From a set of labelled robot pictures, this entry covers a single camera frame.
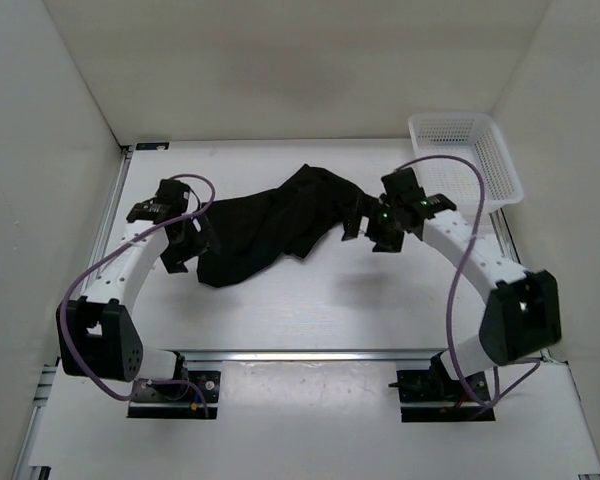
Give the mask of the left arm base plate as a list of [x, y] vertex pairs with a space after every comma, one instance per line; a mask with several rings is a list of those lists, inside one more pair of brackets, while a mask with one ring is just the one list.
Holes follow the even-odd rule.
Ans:
[[215, 420], [221, 387], [219, 370], [188, 370], [189, 381], [197, 390], [186, 385], [153, 386], [136, 382], [128, 403], [127, 417], [131, 419]]

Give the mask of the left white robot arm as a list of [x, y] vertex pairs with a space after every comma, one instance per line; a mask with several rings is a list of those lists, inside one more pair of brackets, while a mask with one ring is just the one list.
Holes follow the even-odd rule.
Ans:
[[68, 288], [57, 310], [67, 375], [99, 386], [108, 380], [149, 381], [168, 400], [188, 392], [190, 377], [179, 354], [144, 345], [132, 312], [155, 264], [169, 274], [184, 273], [188, 261], [219, 248], [206, 216], [212, 203], [189, 208], [196, 196], [190, 178], [177, 174], [161, 180], [150, 199], [132, 207], [120, 244]]

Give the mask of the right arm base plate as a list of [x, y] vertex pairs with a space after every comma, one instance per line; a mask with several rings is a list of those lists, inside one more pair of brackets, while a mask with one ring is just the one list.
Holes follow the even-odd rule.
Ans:
[[427, 370], [398, 370], [389, 384], [398, 391], [402, 423], [494, 422], [493, 409], [474, 402], [458, 381], [435, 386]]

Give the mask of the black shorts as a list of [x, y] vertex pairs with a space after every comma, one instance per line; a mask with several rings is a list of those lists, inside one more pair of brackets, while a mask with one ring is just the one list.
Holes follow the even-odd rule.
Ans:
[[228, 287], [258, 274], [283, 254], [305, 258], [323, 235], [346, 221], [363, 195], [356, 184], [324, 168], [303, 165], [275, 189], [214, 201], [206, 216], [219, 250], [199, 257], [198, 281]]

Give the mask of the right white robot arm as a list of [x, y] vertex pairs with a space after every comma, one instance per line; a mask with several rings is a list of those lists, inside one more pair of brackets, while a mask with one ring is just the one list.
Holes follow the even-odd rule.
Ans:
[[546, 270], [532, 272], [505, 258], [478, 237], [456, 205], [442, 194], [428, 196], [411, 169], [382, 179], [378, 198], [357, 196], [345, 211], [344, 239], [367, 237], [377, 252], [398, 253], [405, 234], [443, 255], [484, 301], [479, 330], [461, 343], [450, 341], [432, 361], [429, 387], [440, 399], [460, 393], [468, 376], [557, 344], [562, 338], [558, 283]]

